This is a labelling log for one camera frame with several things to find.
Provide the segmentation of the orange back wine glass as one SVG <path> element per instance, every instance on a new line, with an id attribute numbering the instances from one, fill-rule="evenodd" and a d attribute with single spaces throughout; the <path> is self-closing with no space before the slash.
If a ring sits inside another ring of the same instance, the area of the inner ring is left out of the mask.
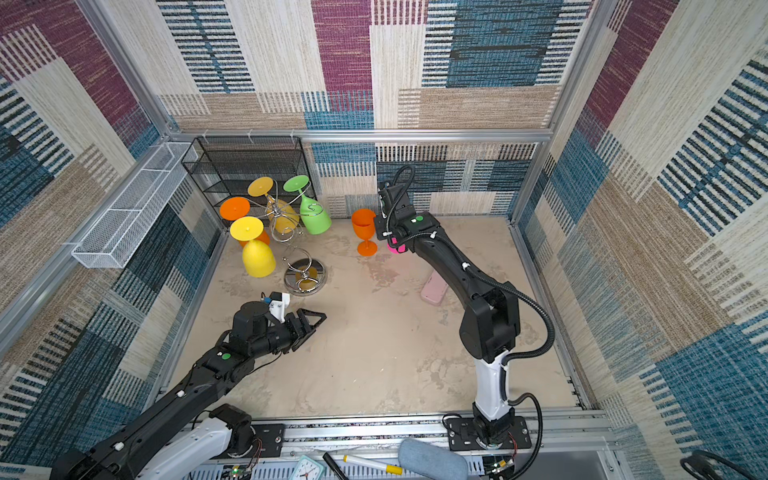
<path id="1" fill-rule="evenodd" d="M 244 197 L 230 198 L 220 207 L 222 218 L 231 222 L 229 227 L 230 235 L 242 247 L 254 241 L 259 241 L 269 246 L 270 240 L 265 232 L 263 221 L 257 217 L 248 216 L 249 212 L 250 202 Z"/>

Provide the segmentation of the pink wine glass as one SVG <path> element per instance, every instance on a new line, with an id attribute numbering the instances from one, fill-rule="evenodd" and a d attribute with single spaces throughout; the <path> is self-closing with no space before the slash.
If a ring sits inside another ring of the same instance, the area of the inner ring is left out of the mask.
<path id="1" fill-rule="evenodd" d="M 389 251 L 393 254 L 403 254 L 407 252 L 407 246 L 404 244 L 400 244 L 395 237 L 391 237 L 388 240 L 387 247 Z"/>

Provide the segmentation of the yellow white marker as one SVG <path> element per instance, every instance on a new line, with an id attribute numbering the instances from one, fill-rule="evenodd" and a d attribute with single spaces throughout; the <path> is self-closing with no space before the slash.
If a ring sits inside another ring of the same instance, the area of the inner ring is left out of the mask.
<path id="1" fill-rule="evenodd" d="M 359 465 L 359 466 L 364 466 L 371 469 L 384 471 L 388 474 L 393 474 L 393 475 L 402 475 L 404 473 L 404 469 L 400 466 L 391 465 L 391 464 L 379 462 L 376 460 L 370 460 L 370 459 L 366 459 L 366 458 L 355 456 L 355 455 L 344 455 L 343 461 L 345 463 L 350 463 L 354 465 Z"/>

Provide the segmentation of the amber yellow wine glass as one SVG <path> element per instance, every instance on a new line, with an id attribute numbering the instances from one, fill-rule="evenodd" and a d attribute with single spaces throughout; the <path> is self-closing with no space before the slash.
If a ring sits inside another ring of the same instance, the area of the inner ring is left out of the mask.
<path id="1" fill-rule="evenodd" d="M 277 183 L 271 177 L 262 176 L 250 183 L 247 193 L 254 198 L 266 198 L 265 213 L 270 220 L 271 235 L 280 241 L 290 240 L 297 231 L 300 217 L 290 204 L 277 198 Z"/>

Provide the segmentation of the orange front wine glass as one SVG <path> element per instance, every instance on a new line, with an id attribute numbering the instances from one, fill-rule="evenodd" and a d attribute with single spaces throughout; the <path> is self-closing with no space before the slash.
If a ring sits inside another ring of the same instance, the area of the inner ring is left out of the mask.
<path id="1" fill-rule="evenodd" d="M 361 239 L 357 251 L 361 256 L 370 257 L 376 254 L 377 245 L 372 241 L 375 235 L 376 213 L 370 209 L 359 209 L 351 217 L 355 234 Z"/>

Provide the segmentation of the black pen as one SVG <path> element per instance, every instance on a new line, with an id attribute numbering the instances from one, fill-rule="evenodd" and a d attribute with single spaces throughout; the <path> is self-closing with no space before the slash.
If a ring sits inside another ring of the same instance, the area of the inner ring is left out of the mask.
<path id="1" fill-rule="evenodd" d="M 338 480 L 349 480 L 349 478 L 344 473 L 343 469 L 338 465 L 338 463 L 333 459 L 332 455 L 329 452 L 325 452 L 322 455 L 322 459 L 328 466 L 329 470 L 333 473 L 333 475 Z"/>

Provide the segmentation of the chrome wine glass rack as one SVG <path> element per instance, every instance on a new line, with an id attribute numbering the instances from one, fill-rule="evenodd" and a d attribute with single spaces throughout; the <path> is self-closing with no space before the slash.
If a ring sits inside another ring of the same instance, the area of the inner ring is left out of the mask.
<path id="1" fill-rule="evenodd" d="M 266 221 L 265 232 L 269 236 L 270 244 L 275 243 L 279 259 L 284 263 L 285 272 L 283 283 L 287 290 L 297 296 L 309 296 L 318 293 L 326 283 L 325 266 L 320 260 L 314 259 L 300 243 L 307 233 L 300 223 L 296 233 L 288 241 L 280 241 L 271 235 L 270 220 L 265 213 L 266 198 L 264 198 L 264 213 L 259 218 Z"/>

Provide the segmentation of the white mesh wall basket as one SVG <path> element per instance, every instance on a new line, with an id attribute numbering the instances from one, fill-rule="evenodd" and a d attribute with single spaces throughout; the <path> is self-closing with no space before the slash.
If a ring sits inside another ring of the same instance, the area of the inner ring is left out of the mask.
<path id="1" fill-rule="evenodd" d="M 71 252 L 88 269 L 122 269 L 186 176 L 191 145 L 167 142 L 155 150 Z"/>

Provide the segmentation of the orange wine glass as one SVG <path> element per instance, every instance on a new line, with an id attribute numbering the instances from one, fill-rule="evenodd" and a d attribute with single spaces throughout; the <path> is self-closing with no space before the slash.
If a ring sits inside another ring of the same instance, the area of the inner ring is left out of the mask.
<path id="1" fill-rule="evenodd" d="M 361 256 L 370 257 L 376 254 L 377 245 L 372 241 L 375 235 L 376 213 L 370 209 L 359 209 L 351 217 L 355 234 L 361 239 L 357 251 Z"/>
<path id="2" fill-rule="evenodd" d="M 269 246 L 270 240 L 265 232 L 263 221 L 257 217 L 248 216 L 249 212 L 250 202 L 244 197 L 230 198 L 220 207 L 222 218 L 231 222 L 229 227 L 230 235 L 242 247 L 254 241 L 259 241 Z"/>

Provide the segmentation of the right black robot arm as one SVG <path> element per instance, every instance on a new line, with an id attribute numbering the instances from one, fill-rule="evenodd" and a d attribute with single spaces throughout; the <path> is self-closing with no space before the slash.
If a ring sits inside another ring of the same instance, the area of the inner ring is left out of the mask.
<path id="1" fill-rule="evenodd" d="M 508 438 L 514 426 L 514 406 L 521 402 L 507 395 L 509 363 L 550 351 L 556 338 L 554 323 L 530 296 L 475 265 L 431 213 L 415 209 L 408 196 L 414 178 L 413 166 L 405 165 L 392 179 L 379 184 L 381 216 L 376 221 L 376 235 L 389 247 L 410 251 L 427 262 L 459 299 L 464 309 L 459 337 L 476 367 L 473 425 L 479 444 L 495 447 Z M 522 303 L 542 319 L 546 339 L 535 349 L 516 352 Z"/>

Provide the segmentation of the pink glasses case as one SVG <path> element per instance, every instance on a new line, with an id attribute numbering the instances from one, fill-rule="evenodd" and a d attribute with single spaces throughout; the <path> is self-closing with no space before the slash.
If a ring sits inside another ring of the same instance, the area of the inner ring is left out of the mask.
<path id="1" fill-rule="evenodd" d="M 440 306 L 449 290 L 448 283 L 433 270 L 420 292 L 421 299 L 433 306 Z"/>

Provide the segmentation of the blue grey cloth pouch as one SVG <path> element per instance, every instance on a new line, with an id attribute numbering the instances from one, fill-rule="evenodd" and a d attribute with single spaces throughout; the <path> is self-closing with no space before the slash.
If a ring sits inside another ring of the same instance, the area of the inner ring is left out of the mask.
<path id="1" fill-rule="evenodd" d="M 449 450 L 412 438 L 404 439 L 398 448 L 400 466 L 406 470 L 437 480 L 466 480 L 466 460 Z"/>

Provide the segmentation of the teal alarm clock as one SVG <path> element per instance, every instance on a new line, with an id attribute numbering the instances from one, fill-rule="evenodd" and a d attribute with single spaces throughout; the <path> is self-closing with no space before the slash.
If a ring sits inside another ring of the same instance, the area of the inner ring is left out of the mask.
<path id="1" fill-rule="evenodd" d="M 307 456 L 301 456 L 291 472 L 290 480 L 322 480 L 326 466 Z"/>

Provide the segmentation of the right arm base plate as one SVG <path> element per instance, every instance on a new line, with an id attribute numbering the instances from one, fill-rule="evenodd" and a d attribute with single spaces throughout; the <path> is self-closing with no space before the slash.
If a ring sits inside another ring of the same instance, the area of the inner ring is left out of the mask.
<path id="1" fill-rule="evenodd" d="M 501 422 L 484 422 L 447 414 L 441 419 L 451 451 L 515 450 L 533 446 L 530 430 L 522 416 Z"/>

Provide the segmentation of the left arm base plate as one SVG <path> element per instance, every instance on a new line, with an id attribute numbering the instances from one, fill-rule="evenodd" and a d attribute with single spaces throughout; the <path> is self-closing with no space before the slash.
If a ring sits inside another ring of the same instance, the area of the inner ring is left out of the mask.
<path id="1" fill-rule="evenodd" d="M 252 424 L 248 459 L 279 458 L 282 453 L 286 425 L 283 423 Z"/>

